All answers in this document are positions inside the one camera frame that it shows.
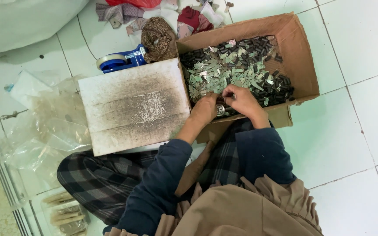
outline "person's left hand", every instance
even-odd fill
[[[190,117],[202,126],[209,124],[217,117],[217,107],[215,106],[217,97],[217,93],[208,92],[195,104]]]

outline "cardboard box flap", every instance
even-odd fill
[[[282,106],[277,109],[272,109],[267,111],[269,114],[269,120],[275,126],[275,128],[282,128],[286,126],[293,126],[291,120],[290,106]],[[197,136],[197,143],[204,143],[208,141],[213,141],[217,143],[223,136],[227,128],[237,119],[245,118],[244,115],[239,115],[236,119],[234,117],[232,120],[213,122],[208,124]]]

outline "red plastic bag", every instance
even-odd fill
[[[111,6],[116,6],[122,3],[131,3],[139,8],[154,8],[160,4],[161,0],[106,0]]]

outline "person's right hand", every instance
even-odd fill
[[[269,128],[268,113],[259,105],[248,88],[229,84],[223,90],[224,101],[234,110],[247,116],[255,128]]]

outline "packing tape roll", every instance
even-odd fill
[[[115,60],[115,59],[121,59],[121,60],[124,60],[126,61],[126,57],[122,54],[110,54],[110,55],[106,55],[104,57],[100,57],[97,62],[96,62],[96,66],[97,66],[97,69],[101,70],[100,69],[100,65],[106,61],[110,61],[110,60]]]

